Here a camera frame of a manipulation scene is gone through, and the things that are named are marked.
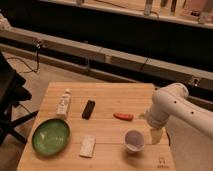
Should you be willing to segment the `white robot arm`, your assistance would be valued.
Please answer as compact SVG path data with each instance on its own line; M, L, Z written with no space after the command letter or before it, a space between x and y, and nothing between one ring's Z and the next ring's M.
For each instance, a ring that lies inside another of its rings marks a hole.
M213 140L213 112L187 100L189 91L182 83L172 83L153 92L146 110L147 123L154 129L164 127L174 116Z

